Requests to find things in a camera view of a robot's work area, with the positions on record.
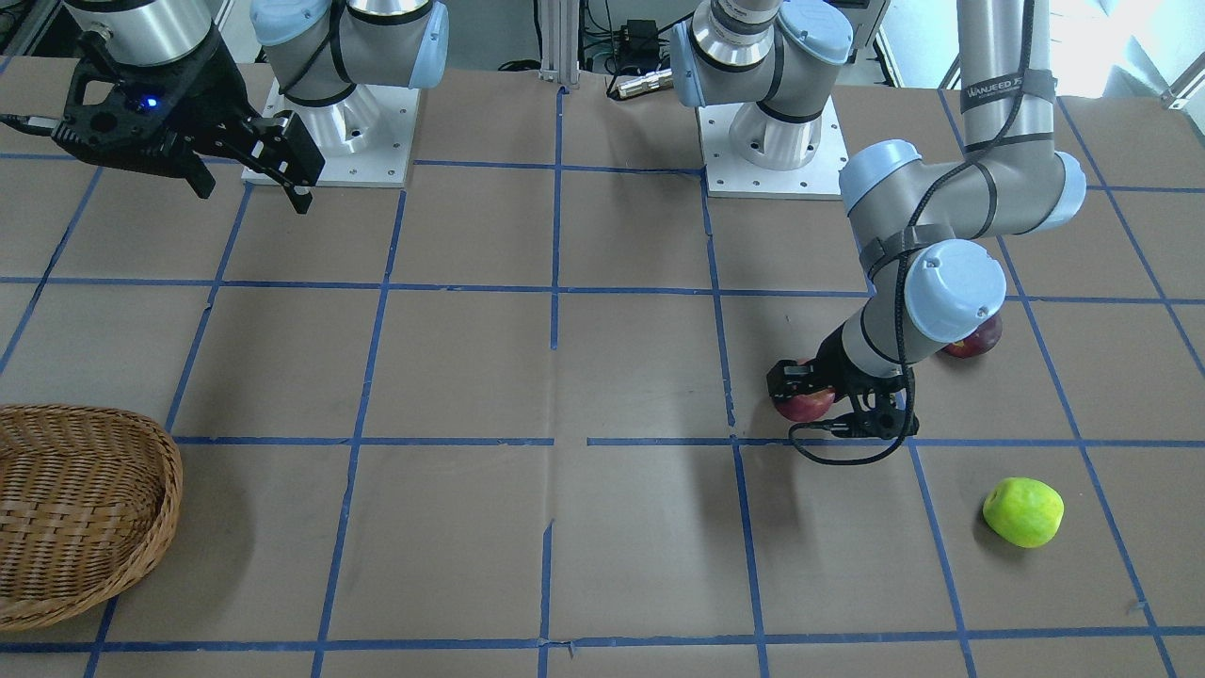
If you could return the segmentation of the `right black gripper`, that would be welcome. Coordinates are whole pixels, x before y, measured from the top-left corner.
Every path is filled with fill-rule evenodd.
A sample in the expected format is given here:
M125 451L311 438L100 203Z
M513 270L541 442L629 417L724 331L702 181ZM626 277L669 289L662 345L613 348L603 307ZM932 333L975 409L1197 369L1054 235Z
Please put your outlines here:
M257 117L216 26L159 66L120 64L94 30L78 42L83 55L52 130L60 149L94 166L186 179L202 199L216 179L200 157L225 157L276 182L298 214L313 205L327 158L299 114Z

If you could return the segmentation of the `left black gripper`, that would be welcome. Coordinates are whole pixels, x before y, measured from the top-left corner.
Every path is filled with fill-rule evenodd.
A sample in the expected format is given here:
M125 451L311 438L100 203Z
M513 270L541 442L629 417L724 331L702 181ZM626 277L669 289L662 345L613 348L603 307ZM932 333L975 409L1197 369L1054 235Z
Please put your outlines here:
M819 344L815 366L810 362L778 361L766 375L768 395L775 402L797 396L831 393L831 400L848 397L856 412L878 407L897 409L898 394L909 393L907 375L899 365L888 365L886 375L871 375L856 365L844 344L844 330L834 330Z

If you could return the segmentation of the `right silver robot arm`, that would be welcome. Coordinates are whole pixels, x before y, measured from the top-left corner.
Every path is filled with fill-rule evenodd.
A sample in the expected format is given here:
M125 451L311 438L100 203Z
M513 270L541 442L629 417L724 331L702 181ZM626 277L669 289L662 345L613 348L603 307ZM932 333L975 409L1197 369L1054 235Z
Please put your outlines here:
M434 89L446 70L440 1L254 1L249 20L286 108L259 113L201 1L69 1L81 26L57 120L5 116L82 163L214 191L206 157L276 182L305 214L327 160L380 130L370 87Z

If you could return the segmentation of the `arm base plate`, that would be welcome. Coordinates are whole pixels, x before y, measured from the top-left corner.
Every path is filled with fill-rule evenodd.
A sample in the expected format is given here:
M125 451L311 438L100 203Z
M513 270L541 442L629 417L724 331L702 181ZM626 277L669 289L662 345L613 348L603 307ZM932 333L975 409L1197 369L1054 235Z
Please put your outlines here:
M795 124L770 119L756 104L696 108L699 142L712 197L837 201L848 163L831 98L819 117Z
M292 110L318 145L327 166L319 187L404 188L419 113L421 89L357 86L342 102L296 106L272 82L264 113Z

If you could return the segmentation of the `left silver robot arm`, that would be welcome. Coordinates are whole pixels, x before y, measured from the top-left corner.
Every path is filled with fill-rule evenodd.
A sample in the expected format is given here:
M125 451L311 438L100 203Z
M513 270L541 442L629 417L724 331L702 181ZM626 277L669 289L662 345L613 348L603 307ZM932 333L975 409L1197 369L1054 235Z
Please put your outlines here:
M822 1L710 1L674 26L671 66L684 106L748 104L757 120L809 125L847 57L848 22ZM780 361L768 393L788 419L844 396L892 396L912 369L975 334L1005 299L1003 266L980 238L1044 232L1076 216L1087 177L1057 149L1050 2L960 1L958 163L930 164L883 140L837 175L872 297L805 362Z

